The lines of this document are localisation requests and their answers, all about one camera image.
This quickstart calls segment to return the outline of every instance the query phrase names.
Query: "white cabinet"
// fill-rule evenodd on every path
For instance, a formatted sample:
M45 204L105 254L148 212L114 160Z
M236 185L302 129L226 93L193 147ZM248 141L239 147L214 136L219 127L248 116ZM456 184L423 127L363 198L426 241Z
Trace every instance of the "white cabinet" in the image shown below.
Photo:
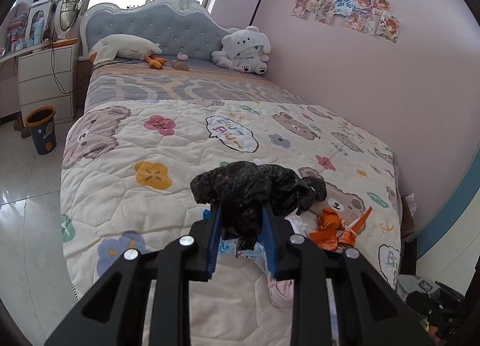
M57 110L56 123L73 120L79 47L76 44L53 51L50 48L20 58L18 79L23 119L37 108L53 106Z

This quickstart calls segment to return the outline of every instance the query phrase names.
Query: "fan grille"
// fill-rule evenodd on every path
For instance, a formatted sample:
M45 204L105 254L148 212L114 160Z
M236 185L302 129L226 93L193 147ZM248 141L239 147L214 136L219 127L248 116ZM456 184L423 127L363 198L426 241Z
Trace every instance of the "fan grille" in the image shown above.
M63 0L60 9L60 29L67 31L73 26L81 10L82 0Z

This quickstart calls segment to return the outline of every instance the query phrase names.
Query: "pink flower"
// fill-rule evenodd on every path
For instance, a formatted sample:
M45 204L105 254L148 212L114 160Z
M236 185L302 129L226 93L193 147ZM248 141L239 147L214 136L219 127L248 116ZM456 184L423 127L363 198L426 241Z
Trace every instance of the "pink flower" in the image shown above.
M150 120L146 121L143 126L147 129L158 131L163 136L173 135L175 131L175 122L169 118L163 118L158 114L150 116Z
M318 156L318 155L315 155L315 157L318 160L318 164L321 165L322 167L325 167L327 170L332 170L332 171L337 170L335 168L335 166L333 166L332 162L330 162L330 159L328 159L326 157L321 157L321 156Z

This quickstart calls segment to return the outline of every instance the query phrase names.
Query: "white quilted blanket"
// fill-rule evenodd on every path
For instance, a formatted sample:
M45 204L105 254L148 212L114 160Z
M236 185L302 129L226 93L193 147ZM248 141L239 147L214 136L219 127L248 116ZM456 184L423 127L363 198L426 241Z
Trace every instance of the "white quilted blanket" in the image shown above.
M320 106L238 101L123 101L75 123L63 159L64 255L78 297L127 248L159 250L202 218L190 181L219 165L260 160L322 176L347 222L373 207L357 247L394 286L399 218L393 152ZM310 212L302 215L315 227ZM288 345L291 310L272 307L266 277L220 257L212 281L190 286L194 345Z

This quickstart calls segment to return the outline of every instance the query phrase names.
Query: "pink cloth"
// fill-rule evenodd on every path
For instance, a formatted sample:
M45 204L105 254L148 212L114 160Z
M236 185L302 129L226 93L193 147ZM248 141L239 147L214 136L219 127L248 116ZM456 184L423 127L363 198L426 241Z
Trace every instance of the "pink cloth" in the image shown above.
M293 280L275 281L270 273L268 278L268 293L274 307L288 308L293 306Z

